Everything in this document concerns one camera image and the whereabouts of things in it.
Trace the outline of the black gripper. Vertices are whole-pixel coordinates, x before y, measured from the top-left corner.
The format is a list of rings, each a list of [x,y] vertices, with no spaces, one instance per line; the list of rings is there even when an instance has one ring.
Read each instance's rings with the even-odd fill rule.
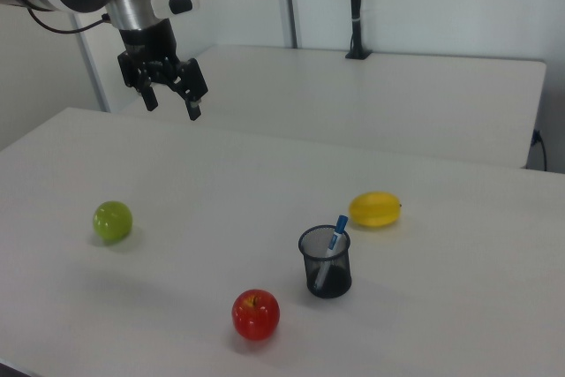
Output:
[[[200,65],[196,59],[181,63],[177,56],[177,41],[168,19],[139,30],[120,30],[125,46],[117,61],[124,84],[142,97],[146,109],[158,106],[152,82],[180,89],[189,118],[200,115],[201,98],[208,92]]]

